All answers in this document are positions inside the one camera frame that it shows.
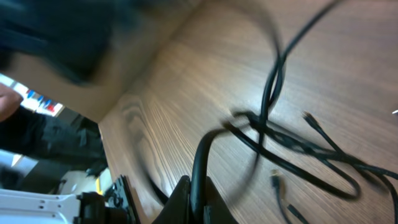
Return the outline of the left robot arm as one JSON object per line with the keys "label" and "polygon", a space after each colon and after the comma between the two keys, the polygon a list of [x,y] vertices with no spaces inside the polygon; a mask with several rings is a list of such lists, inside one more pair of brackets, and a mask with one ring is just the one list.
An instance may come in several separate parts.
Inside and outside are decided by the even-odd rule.
{"label": "left robot arm", "polygon": [[45,60],[64,79],[92,81],[116,26],[146,1],[1,0],[1,70],[15,53]]}

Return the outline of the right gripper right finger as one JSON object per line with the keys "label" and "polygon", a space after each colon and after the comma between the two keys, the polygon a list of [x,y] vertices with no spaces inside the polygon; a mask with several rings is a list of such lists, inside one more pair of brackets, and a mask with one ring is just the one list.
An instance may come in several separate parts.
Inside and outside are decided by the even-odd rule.
{"label": "right gripper right finger", "polygon": [[238,224],[210,177],[206,178],[204,224]]}

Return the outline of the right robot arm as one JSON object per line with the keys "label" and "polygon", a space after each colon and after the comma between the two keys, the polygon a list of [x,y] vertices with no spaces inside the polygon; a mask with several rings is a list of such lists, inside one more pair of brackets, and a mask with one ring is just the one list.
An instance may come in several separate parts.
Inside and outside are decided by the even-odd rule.
{"label": "right robot arm", "polygon": [[[197,222],[190,205],[191,183],[184,175],[152,223],[238,223],[211,179],[203,216]],[[1,224],[137,224],[142,223],[126,176],[111,186],[109,197],[96,192],[46,195],[1,189]]]}

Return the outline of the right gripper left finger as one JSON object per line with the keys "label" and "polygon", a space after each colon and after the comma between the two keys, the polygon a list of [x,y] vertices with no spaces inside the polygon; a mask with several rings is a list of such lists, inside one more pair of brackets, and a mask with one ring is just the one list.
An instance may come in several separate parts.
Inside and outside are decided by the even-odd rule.
{"label": "right gripper left finger", "polygon": [[189,196],[190,178],[184,175],[180,178],[167,203],[152,224],[189,223]]}

